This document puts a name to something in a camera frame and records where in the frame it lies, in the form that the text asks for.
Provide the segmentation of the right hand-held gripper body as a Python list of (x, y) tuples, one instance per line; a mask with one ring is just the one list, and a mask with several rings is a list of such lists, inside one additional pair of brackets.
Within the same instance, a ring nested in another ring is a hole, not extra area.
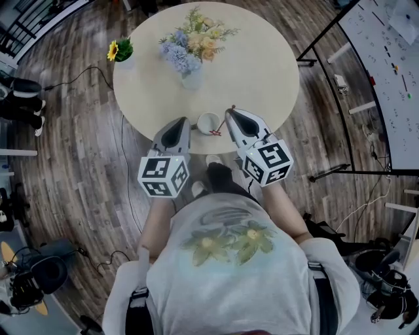
[(242, 159), (242, 170), (261, 187), (286, 178), (294, 164), (285, 141), (274, 133), (239, 148), (237, 153)]

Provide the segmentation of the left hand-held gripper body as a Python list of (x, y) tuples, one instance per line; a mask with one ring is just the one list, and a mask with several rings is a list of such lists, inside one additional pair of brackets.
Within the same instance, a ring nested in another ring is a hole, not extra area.
[(137, 180), (151, 198), (177, 198), (190, 177), (188, 154), (151, 149), (140, 162)]

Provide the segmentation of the white cup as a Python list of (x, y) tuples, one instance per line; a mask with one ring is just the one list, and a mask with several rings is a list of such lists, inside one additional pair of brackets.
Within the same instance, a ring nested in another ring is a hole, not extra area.
[(197, 130), (204, 135), (211, 135), (210, 131), (215, 130), (221, 123), (221, 119), (215, 113), (206, 112), (198, 117), (195, 124), (191, 126), (191, 130)]

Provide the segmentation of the person's right forearm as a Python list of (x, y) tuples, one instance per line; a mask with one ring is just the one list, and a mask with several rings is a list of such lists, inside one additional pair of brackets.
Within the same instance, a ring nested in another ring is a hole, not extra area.
[(272, 222), (297, 244), (313, 238), (307, 226), (279, 182), (262, 188), (266, 212)]

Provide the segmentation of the person's left forearm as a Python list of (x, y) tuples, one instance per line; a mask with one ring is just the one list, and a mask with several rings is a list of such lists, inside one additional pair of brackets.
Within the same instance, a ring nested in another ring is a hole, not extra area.
[(145, 226), (139, 239), (139, 248), (149, 251), (149, 262), (153, 264), (166, 247), (171, 219), (175, 215), (175, 205), (169, 198), (153, 198)]

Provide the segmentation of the person's dark trouser leg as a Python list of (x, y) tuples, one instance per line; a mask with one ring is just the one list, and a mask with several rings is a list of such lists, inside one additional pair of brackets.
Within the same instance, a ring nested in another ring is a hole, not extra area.
[(212, 162), (207, 168), (207, 175), (214, 193), (236, 194), (258, 203), (248, 191), (233, 181), (232, 170), (229, 167)]

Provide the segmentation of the pastel flower bouquet in vase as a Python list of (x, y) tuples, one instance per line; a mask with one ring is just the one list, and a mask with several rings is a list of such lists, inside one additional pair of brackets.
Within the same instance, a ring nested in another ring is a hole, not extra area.
[(235, 27), (227, 27), (221, 20), (213, 20), (201, 13), (200, 7), (190, 9), (181, 27), (159, 40), (162, 59), (180, 76), (188, 90), (197, 90), (203, 81), (203, 63), (212, 62), (222, 53), (228, 37), (239, 34)]

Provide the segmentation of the white power adapter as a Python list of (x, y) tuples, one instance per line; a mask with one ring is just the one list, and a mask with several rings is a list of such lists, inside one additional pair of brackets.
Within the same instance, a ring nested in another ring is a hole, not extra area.
[(347, 96), (349, 92), (349, 87), (346, 81), (344, 80), (343, 76), (334, 74), (334, 81), (338, 92), (344, 96)]

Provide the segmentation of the potted sunflower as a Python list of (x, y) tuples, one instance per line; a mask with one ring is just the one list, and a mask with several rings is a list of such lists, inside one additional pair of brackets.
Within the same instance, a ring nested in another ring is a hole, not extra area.
[(107, 53), (107, 60), (116, 63), (118, 68), (131, 69), (134, 66), (134, 46), (129, 37), (111, 41)]

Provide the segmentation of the white sneaker on floor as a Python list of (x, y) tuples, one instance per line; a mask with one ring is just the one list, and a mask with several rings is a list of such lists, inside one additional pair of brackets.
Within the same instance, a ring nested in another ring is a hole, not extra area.
[(370, 143), (373, 143), (374, 141), (376, 141), (378, 139), (377, 133), (374, 132), (372, 129), (370, 129), (370, 127), (368, 127), (368, 125), (363, 124), (361, 128), (363, 130), (364, 136), (367, 138), (367, 140)]

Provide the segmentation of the person's white floral shirt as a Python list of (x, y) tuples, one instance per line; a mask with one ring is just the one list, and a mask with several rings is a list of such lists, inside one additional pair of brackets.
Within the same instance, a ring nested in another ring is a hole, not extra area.
[(297, 244), (256, 202), (210, 194), (171, 219), (166, 247), (117, 270), (105, 307), (105, 335), (319, 335), (326, 279), (337, 329), (356, 314), (359, 284), (335, 244)]

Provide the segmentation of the whiteboard on black stand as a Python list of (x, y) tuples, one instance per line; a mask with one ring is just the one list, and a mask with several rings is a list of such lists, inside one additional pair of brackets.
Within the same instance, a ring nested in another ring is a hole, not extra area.
[(382, 122), (389, 175), (419, 177), (419, 0), (352, 0), (299, 55), (305, 55), (338, 26), (347, 43), (333, 62), (351, 48), (369, 81)]

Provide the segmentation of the grey round seat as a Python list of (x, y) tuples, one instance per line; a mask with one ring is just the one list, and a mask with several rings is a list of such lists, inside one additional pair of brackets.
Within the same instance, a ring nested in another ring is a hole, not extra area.
[(32, 254), (29, 269), (43, 294), (54, 293), (66, 282), (76, 252), (69, 239), (61, 238), (42, 243)]

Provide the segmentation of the black office chair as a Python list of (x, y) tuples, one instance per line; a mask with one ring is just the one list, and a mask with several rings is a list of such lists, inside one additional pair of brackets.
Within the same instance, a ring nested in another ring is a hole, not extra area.
[(400, 252), (388, 240), (378, 238), (355, 257), (354, 270), (361, 278), (362, 297), (374, 309), (371, 323), (400, 318), (401, 330), (419, 315), (419, 299), (408, 277), (397, 267), (399, 258)]

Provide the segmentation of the black metal railing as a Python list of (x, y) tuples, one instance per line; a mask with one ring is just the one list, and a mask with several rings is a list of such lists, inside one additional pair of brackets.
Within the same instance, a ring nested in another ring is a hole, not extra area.
[(0, 22), (0, 52), (14, 58), (52, 19), (76, 0), (19, 0), (9, 26)]

